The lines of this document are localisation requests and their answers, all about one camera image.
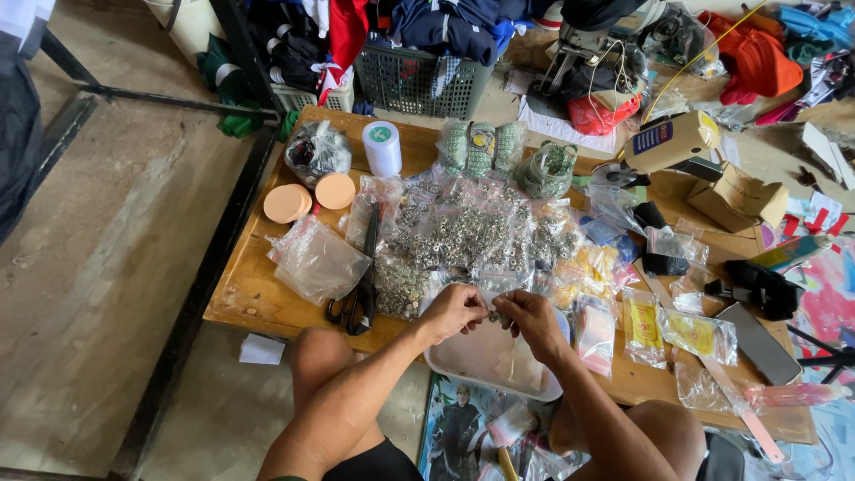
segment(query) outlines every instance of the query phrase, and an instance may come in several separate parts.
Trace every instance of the glue bottle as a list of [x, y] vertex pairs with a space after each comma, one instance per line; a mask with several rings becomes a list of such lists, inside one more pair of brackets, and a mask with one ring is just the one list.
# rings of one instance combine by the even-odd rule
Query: glue bottle
[[746, 391], [746, 397], [755, 409], [759, 407], [824, 406], [831, 401], [851, 395], [852, 390], [846, 386], [817, 383], [764, 386]]
[[831, 234], [804, 235], [749, 259], [768, 270], [786, 269], [801, 264], [834, 244]]

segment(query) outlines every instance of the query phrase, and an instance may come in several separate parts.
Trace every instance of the white plastic tray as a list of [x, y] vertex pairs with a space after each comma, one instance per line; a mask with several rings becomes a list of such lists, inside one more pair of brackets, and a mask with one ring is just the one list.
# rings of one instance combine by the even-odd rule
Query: white plastic tray
[[[570, 339], [570, 326], [567, 318], [555, 309], [556, 319], [564, 338]], [[427, 365], [434, 371], [446, 376], [458, 377], [492, 388], [535, 399], [554, 401], [563, 392], [555, 375], [544, 366], [545, 382], [539, 391], [519, 390], [519, 386], [510, 386], [495, 368], [500, 362], [499, 355], [514, 347], [514, 338], [510, 331], [503, 330], [500, 323], [483, 322], [478, 329], [467, 335], [456, 334], [442, 341], [438, 346], [425, 351]]]

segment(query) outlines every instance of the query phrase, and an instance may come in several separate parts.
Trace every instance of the electric cloth cutter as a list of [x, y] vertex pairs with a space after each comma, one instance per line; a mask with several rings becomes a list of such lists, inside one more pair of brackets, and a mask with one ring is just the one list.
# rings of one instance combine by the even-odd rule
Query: electric cloth cutter
[[595, 168], [591, 183], [624, 189], [649, 186], [650, 174], [663, 169], [718, 181], [724, 171], [710, 161], [709, 151], [718, 147], [720, 138], [718, 126], [702, 111], [660, 117], [641, 126], [618, 163]]

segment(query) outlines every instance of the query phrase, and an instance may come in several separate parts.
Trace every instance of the wooden table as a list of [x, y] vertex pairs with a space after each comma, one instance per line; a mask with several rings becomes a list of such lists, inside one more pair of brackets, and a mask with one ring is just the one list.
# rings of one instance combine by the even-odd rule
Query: wooden table
[[[339, 131], [345, 133], [353, 149], [353, 161], [350, 176], [359, 185], [360, 175], [370, 175], [368, 160], [365, 157], [362, 131], [371, 121], [365, 116], [357, 116], [318, 107], [306, 107], [297, 127], [302, 122], [328, 119]], [[434, 145], [437, 131], [429, 128], [396, 124], [401, 135], [401, 153], [404, 159], [402, 176], [413, 175], [428, 169], [437, 158]], [[597, 164], [593, 159], [580, 157], [575, 172], [588, 174]], [[261, 193], [261, 199], [276, 186], [298, 181], [294, 174], [283, 164], [282, 158], [274, 166]], [[763, 251], [758, 230], [731, 235], [719, 230], [708, 217], [696, 211], [684, 202], [694, 185], [695, 178], [673, 172], [658, 172], [652, 177], [652, 185], [647, 188], [649, 200], [655, 200], [669, 224], [675, 224], [685, 217], [700, 227], [707, 229], [701, 239], [710, 246], [709, 264], [720, 264], [731, 258], [750, 258]], [[569, 193], [574, 207], [584, 205], [584, 197], [571, 191]], [[318, 217], [327, 225], [335, 226], [341, 216], [349, 209], [329, 211], [321, 209]], [[226, 269], [208, 304], [204, 318], [209, 321], [239, 326], [248, 330], [267, 332], [278, 336], [295, 337], [309, 326], [323, 326], [338, 329], [345, 333], [344, 326], [334, 328], [328, 323], [321, 308], [301, 299], [284, 283], [274, 277], [275, 264], [265, 254], [270, 243], [265, 235], [279, 237], [289, 229], [269, 221], [262, 213], [262, 203], [256, 202], [255, 209], [244, 227], [238, 244], [232, 252]], [[675, 277], [660, 277], [664, 286], [668, 286]], [[374, 328], [362, 336], [347, 337], [353, 348], [363, 353], [373, 353], [399, 333], [407, 321], [378, 315]], [[793, 353], [793, 346], [784, 323], [766, 323], [769, 332], [786, 349]], [[654, 369], [636, 364], [623, 358], [623, 333], [617, 332], [615, 339], [615, 357], [612, 366], [612, 380], [596, 376], [606, 392], [615, 402], [635, 406], [641, 402], [659, 399], [679, 404], [674, 375], [666, 370]], [[692, 355], [684, 354], [681, 360], [687, 363], [699, 361]], [[725, 370], [734, 379], [746, 379], [761, 383], [751, 362], [740, 353], [739, 367], [725, 366]], [[698, 419], [707, 425], [722, 428], [745, 429], [741, 419], [726, 413], [707, 413], [694, 411]], [[817, 434], [813, 419], [807, 408], [778, 409], [775, 414], [762, 417], [769, 433], [776, 439], [790, 442], [816, 443]]]

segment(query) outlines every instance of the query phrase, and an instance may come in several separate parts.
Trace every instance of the cardboard box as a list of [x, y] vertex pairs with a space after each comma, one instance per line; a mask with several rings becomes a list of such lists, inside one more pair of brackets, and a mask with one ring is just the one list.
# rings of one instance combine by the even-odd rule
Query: cardboard box
[[737, 233], [763, 221], [777, 226], [787, 212], [789, 192], [780, 182], [765, 184], [729, 162], [717, 182], [699, 180], [686, 201], [728, 232]]

